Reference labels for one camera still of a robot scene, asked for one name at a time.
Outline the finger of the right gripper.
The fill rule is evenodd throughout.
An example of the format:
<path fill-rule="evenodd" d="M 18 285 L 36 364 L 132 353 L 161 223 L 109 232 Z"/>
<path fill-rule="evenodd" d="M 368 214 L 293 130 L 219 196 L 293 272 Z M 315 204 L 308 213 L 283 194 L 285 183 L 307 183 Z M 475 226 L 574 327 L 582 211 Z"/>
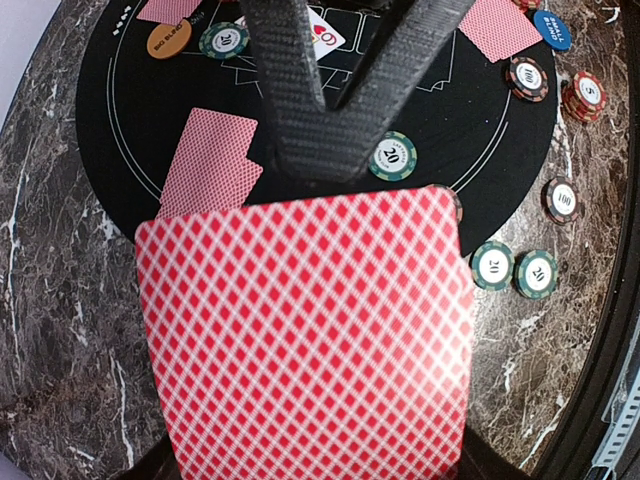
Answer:
<path fill-rule="evenodd" d="M 326 103 L 304 1 L 241 4 L 276 160 L 310 181 L 361 176 L 378 142 L 472 4 L 398 1 L 336 104 Z"/>

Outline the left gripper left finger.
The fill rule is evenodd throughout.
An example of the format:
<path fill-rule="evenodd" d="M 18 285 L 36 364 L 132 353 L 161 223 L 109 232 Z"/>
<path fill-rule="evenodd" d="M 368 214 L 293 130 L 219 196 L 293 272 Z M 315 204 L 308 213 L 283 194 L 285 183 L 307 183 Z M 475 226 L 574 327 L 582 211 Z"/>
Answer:
<path fill-rule="evenodd" d="M 117 480 L 178 480 L 178 463 L 168 435 Z"/>

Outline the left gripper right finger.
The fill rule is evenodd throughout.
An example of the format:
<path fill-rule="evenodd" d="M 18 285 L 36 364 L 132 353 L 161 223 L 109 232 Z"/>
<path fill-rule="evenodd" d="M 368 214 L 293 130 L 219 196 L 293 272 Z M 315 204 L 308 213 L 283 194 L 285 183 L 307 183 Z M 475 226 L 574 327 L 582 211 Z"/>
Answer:
<path fill-rule="evenodd" d="M 510 464 L 474 430 L 466 429 L 457 464 L 460 480 L 530 480 L 530 476 Z"/>

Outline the single red-backed playing card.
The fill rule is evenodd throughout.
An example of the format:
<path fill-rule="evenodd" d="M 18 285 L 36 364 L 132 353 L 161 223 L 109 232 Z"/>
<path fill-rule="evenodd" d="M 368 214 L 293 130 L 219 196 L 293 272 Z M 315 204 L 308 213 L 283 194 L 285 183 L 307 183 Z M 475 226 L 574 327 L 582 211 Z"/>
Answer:
<path fill-rule="evenodd" d="M 248 159 L 247 154 L 257 126 L 258 121 L 255 119 L 193 108 L 171 161 L 162 194 L 169 175 L 183 168 L 200 169 L 210 164 Z"/>

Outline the orange big blind button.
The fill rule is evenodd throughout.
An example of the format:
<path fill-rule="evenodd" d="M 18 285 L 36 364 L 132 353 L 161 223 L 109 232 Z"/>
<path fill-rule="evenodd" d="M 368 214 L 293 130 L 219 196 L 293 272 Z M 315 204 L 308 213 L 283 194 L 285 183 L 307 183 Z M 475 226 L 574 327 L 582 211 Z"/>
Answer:
<path fill-rule="evenodd" d="M 192 25 L 183 19 L 177 25 L 159 24 L 149 34 L 147 53 L 154 59 L 165 60 L 181 53 L 192 37 Z"/>

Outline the red-backed playing card deck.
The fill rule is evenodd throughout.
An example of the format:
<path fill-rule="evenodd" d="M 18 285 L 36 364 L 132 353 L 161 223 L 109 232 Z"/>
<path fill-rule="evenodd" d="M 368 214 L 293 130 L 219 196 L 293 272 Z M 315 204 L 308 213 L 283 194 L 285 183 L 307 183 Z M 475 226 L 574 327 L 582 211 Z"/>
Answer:
<path fill-rule="evenodd" d="M 140 298 L 185 479 L 452 479 L 473 281 L 423 187 L 141 224 Z"/>

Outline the green poker chip stack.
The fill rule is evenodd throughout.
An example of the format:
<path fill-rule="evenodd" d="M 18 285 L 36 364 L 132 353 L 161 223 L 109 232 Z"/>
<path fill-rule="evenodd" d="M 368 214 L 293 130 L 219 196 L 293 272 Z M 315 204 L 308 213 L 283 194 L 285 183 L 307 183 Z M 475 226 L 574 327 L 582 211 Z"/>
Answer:
<path fill-rule="evenodd" d="M 557 286 L 558 266 L 555 257 L 546 250 L 531 250 L 516 262 L 515 285 L 525 298 L 539 300 L 550 296 Z"/>

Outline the orange black poker chip stack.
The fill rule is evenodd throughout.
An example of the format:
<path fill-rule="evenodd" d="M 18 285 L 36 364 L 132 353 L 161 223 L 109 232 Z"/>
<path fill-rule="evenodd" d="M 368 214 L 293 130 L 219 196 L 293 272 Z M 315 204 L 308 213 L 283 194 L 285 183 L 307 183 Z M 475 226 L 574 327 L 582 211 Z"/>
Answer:
<path fill-rule="evenodd" d="M 567 225 L 581 216 L 578 190 L 566 176 L 555 176 L 545 184 L 542 203 L 548 217 L 558 225 Z"/>

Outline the blue small blind button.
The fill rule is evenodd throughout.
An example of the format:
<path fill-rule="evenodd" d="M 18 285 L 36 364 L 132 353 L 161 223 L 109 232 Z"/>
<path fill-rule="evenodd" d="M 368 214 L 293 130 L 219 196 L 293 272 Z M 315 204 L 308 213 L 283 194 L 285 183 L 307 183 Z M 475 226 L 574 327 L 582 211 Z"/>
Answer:
<path fill-rule="evenodd" d="M 557 15 L 550 11 L 538 10 L 533 16 L 533 22 L 543 40 L 553 50 L 566 52 L 571 48 L 571 33 Z"/>

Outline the red poker chip stack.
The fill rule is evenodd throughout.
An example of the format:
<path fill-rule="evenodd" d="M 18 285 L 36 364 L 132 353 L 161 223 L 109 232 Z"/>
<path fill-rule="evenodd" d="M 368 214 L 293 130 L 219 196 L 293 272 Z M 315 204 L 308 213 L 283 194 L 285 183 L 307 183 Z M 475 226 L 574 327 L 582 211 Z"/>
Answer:
<path fill-rule="evenodd" d="M 607 103 L 602 83 L 588 71 L 577 72 L 562 88 L 561 97 L 566 112 L 582 123 L 597 121 Z"/>

